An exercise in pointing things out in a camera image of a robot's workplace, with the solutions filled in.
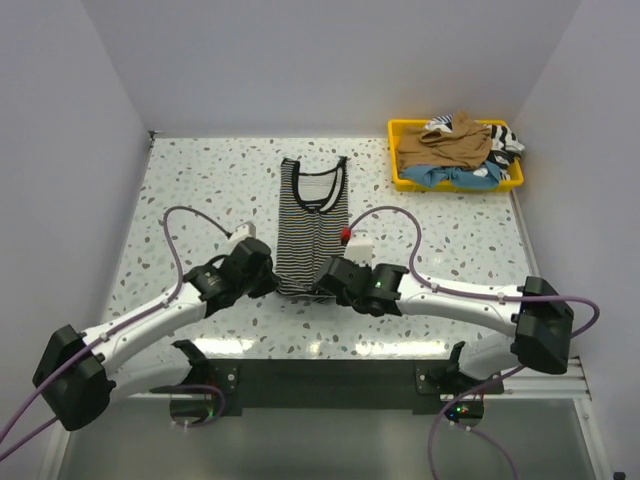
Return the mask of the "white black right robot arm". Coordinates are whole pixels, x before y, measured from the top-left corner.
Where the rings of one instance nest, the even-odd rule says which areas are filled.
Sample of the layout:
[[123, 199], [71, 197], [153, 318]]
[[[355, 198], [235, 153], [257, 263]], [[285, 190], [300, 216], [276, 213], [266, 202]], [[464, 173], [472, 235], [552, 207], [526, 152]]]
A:
[[433, 316], [488, 329], [479, 340], [457, 343], [436, 376], [459, 393], [518, 366], [550, 375], [568, 369], [574, 313], [540, 277], [503, 286], [433, 277], [419, 281], [403, 266], [371, 267], [332, 257], [319, 269], [314, 286], [360, 314]]

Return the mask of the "black white striped tank top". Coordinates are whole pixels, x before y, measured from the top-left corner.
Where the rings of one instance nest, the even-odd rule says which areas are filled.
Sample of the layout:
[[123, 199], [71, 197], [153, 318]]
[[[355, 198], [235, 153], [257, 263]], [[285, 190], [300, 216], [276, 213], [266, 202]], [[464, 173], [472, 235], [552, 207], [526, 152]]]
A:
[[348, 158], [322, 172], [303, 172], [289, 158], [280, 165], [276, 242], [277, 293], [325, 302], [331, 295], [314, 286], [324, 262], [344, 254], [341, 234], [349, 221]]

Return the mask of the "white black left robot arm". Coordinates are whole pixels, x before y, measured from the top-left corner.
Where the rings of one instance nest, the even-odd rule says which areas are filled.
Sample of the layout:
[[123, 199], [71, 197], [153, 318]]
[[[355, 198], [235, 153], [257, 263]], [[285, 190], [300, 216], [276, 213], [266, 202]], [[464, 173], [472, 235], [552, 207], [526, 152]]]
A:
[[244, 295], [277, 289], [271, 249], [247, 237], [217, 266], [196, 266], [172, 293], [128, 316], [83, 332], [67, 325], [50, 337], [33, 377], [48, 406], [68, 431], [79, 430], [107, 408], [117, 383], [111, 377], [126, 361], [176, 330], [227, 309]]

